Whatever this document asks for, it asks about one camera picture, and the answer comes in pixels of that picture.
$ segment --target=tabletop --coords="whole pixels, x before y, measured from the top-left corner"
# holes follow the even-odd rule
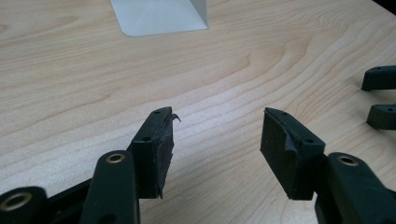
[[[125,149],[172,106],[174,157],[142,223],[317,223],[260,153],[265,107],[287,111],[334,151],[396,189],[396,132],[365,122],[395,91],[361,90],[396,64],[396,17],[370,0],[210,0],[209,29],[129,37],[110,1],[0,2],[0,194],[54,195]]]

